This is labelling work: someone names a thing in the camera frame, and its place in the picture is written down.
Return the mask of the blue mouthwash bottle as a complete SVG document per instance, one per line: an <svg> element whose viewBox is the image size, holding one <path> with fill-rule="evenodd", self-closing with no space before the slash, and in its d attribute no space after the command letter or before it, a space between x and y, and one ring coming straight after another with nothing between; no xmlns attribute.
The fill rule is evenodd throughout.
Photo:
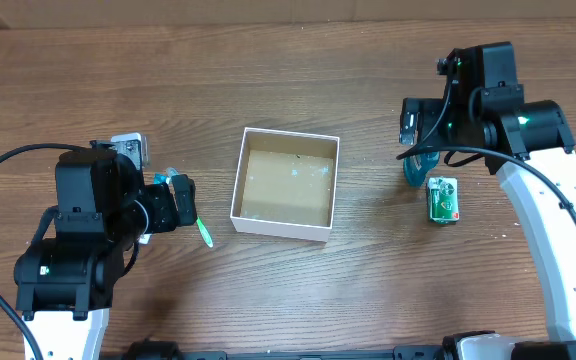
<svg viewBox="0 0 576 360"><path fill-rule="evenodd" d="M403 170L408 184L412 187L421 187L428 172L434 169L439 162L439 153L423 153L404 159Z"/></svg>

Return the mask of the green floss pack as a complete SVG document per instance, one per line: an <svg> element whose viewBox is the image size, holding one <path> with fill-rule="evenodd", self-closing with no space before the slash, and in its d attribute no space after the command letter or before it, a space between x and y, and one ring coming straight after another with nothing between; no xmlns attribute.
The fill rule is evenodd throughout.
<svg viewBox="0 0 576 360"><path fill-rule="evenodd" d="M458 181L450 177L431 177L427 182L428 217L438 224L460 220Z"/></svg>

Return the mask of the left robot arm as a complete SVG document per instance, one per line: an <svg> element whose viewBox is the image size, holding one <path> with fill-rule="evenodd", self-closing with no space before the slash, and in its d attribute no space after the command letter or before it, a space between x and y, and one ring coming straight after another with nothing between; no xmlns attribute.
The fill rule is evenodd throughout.
<svg viewBox="0 0 576 360"><path fill-rule="evenodd" d="M57 206L17 260L16 308L39 349L28 358L96 359L124 254L141 237L192 226L196 186L185 174L148 185L112 148L73 150L55 168Z"/></svg>

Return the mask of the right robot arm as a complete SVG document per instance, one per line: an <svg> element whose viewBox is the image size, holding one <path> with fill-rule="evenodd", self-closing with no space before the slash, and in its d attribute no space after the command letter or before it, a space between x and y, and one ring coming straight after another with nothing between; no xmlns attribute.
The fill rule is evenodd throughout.
<svg viewBox="0 0 576 360"><path fill-rule="evenodd" d="M403 346L398 359L576 359L576 151L561 107L527 102L508 42L456 48L437 62L442 97L406 98L400 155L410 184L437 157L482 160L510 199L541 284L547 336L528 340L490 330Z"/></svg>

